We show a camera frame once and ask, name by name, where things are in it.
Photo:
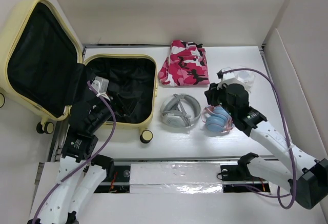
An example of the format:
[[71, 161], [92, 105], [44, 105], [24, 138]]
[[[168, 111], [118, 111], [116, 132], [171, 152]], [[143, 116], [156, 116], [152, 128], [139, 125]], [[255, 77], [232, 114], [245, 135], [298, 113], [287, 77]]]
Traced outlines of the pink blue cat-ear headphones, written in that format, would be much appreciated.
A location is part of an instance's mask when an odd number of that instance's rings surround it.
[[234, 128], [231, 116], [222, 106], [206, 106], [201, 119], [211, 132], [226, 133]]

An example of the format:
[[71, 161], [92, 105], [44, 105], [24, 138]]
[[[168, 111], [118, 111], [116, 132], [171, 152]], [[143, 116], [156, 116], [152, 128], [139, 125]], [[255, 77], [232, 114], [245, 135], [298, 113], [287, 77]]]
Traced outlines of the grey white headphones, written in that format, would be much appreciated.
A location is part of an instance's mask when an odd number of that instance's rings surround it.
[[[185, 110], [183, 103], [187, 103], [193, 110], [190, 115]], [[173, 128], [192, 127], [201, 117], [202, 109], [200, 103], [188, 94], [173, 94], [161, 105], [160, 115], [162, 123]]]

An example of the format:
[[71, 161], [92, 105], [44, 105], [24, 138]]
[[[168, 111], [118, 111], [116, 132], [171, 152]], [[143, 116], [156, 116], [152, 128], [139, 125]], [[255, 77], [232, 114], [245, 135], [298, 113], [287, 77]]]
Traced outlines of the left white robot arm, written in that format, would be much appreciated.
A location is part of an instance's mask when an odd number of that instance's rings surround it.
[[95, 151], [95, 131], [114, 117], [112, 98], [98, 94], [97, 101], [86, 103], [87, 116], [70, 122], [61, 150], [58, 175], [29, 223], [78, 223], [96, 188], [114, 176], [112, 158]]

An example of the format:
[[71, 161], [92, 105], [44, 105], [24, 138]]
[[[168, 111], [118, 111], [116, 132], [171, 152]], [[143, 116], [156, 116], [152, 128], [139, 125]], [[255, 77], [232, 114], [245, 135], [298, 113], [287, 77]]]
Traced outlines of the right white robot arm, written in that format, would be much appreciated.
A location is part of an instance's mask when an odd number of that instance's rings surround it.
[[236, 171], [240, 178], [266, 179], [289, 191], [306, 209], [327, 197], [327, 159], [317, 160], [288, 143], [262, 113], [249, 105], [249, 94], [242, 85], [211, 83], [204, 94], [209, 105], [224, 108], [239, 131], [264, 146], [280, 162], [275, 166], [248, 153], [238, 161]]

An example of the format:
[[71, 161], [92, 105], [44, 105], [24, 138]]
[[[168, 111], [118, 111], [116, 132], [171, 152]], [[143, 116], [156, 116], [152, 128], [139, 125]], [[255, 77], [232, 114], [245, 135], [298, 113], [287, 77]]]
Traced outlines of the yellow hard-shell suitcase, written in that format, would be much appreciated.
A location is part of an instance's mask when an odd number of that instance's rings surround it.
[[109, 81], [114, 117], [102, 126], [137, 128], [149, 143], [148, 125], [156, 96], [156, 62], [144, 54], [83, 50], [55, 6], [48, 0], [24, 0], [11, 11], [1, 32], [1, 88], [41, 117], [38, 133], [49, 120], [70, 122], [87, 116], [83, 105], [96, 97], [91, 87], [99, 76]]

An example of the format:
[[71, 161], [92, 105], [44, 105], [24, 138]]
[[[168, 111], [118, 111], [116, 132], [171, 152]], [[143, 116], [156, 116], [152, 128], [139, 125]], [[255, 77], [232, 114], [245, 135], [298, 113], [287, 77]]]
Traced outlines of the white plastic tissue pack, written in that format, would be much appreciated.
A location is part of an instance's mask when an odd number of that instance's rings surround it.
[[255, 81], [255, 75], [251, 71], [237, 71], [235, 74], [236, 79], [250, 92]]

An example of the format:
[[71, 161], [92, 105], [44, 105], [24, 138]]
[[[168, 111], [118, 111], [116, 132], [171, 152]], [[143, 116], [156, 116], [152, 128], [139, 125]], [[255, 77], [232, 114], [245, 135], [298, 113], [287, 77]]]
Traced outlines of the pink camouflage garment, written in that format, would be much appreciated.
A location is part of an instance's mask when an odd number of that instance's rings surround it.
[[170, 87], [208, 85], [209, 74], [206, 50], [202, 44], [174, 40], [158, 79]]

